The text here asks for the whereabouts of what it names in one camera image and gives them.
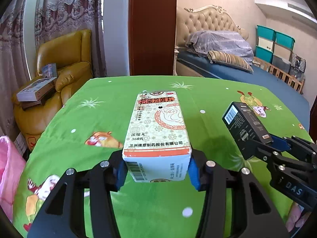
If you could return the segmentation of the person's right hand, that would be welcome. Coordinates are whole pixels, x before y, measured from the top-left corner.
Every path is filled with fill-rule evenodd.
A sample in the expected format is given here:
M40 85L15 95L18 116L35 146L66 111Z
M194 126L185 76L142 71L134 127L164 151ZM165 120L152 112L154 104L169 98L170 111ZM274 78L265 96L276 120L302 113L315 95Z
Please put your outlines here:
M301 206L293 202L286 221L286 229L288 232L291 232L295 227L301 228L311 214L310 212L306 212L304 215L301 215L301 213Z

